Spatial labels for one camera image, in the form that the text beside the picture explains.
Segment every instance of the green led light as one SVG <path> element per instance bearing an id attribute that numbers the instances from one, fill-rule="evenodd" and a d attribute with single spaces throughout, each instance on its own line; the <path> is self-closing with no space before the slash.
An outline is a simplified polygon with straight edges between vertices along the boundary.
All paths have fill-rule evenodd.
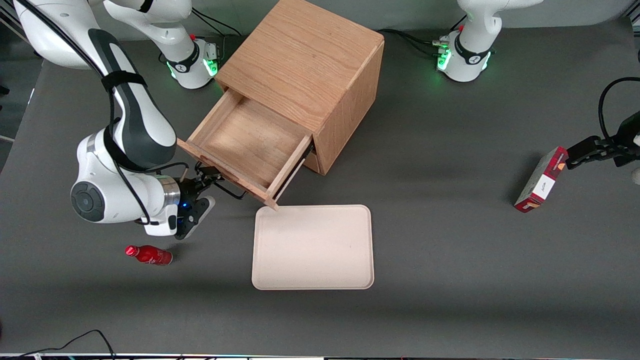
<path id="1" fill-rule="evenodd" d="M 438 60 L 438 69 L 444 71 L 451 59 L 451 50 L 447 50 L 444 54 L 440 55 L 441 59 Z"/>
<path id="2" fill-rule="evenodd" d="M 486 60 L 484 61 L 484 65 L 482 65 L 482 69 L 486 69 L 486 64 L 489 62 L 489 58 L 491 57 L 491 51 L 486 55 Z"/>
<path id="3" fill-rule="evenodd" d="M 202 59 L 202 63 L 207 68 L 209 75 L 215 76 L 218 73 L 218 62 L 216 60 Z"/>
<path id="4" fill-rule="evenodd" d="M 171 71 L 171 77 L 175 79 L 175 74 L 173 73 L 173 69 L 171 68 L 171 65 L 169 65 L 169 62 L 166 62 L 166 66 L 169 68 L 169 71 Z"/>

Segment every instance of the beige tray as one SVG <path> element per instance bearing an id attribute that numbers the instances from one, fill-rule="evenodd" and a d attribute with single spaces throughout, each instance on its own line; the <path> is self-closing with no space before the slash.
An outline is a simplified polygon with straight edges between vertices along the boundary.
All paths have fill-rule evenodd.
<path id="1" fill-rule="evenodd" d="M 252 283 L 259 290 L 362 290 L 373 284 L 364 205 L 280 206 L 255 216 Z"/>

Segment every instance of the red bottle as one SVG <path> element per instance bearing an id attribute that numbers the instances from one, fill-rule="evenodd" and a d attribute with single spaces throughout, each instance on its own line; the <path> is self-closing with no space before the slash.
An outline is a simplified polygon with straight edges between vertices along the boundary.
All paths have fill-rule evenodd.
<path id="1" fill-rule="evenodd" d="M 169 265 L 173 260 L 171 252 L 151 245 L 140 247 L 129 245 L 124 252 L 129 256 L 135 256 L 139 262 L 146 264 Z"/>

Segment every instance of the red box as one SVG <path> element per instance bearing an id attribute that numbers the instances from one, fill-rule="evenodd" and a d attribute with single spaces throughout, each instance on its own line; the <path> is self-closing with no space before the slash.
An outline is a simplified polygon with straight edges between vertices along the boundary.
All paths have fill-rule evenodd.
<path id="1" fill-rule="evenodd" d="M 540 207 L 547 199 L 569 157 L 562 147 L 555 148 L 540 160 L 514 207 L 523 213 Z"/>

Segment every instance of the open drawer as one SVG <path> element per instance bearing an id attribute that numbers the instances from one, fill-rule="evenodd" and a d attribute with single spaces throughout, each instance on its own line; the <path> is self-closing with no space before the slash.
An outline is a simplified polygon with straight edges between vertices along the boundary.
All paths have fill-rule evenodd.
<path id="1" fill-rule="evenodd" d="M 276 201 L 308 154 L 311 134 L 229 88 L 178 146 L 277 209 Z"/>

